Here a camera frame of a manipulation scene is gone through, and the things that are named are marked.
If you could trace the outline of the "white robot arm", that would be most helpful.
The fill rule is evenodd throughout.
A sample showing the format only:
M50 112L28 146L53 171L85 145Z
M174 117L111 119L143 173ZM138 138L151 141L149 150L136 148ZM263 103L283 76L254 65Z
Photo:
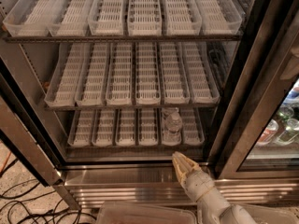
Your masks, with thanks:
M212 177L197 162L177 151L172 155L172 162L179 184L197 203L203 224L257 224L246 209L223 197Z

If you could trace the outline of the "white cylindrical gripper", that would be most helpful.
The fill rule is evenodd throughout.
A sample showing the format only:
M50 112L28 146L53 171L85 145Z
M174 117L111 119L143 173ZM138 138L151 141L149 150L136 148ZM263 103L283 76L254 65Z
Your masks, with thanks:
M213 179L207 173L200 171L197 162L176 152L172 155L172 163L178 182L193 202L211 198L217 193Z

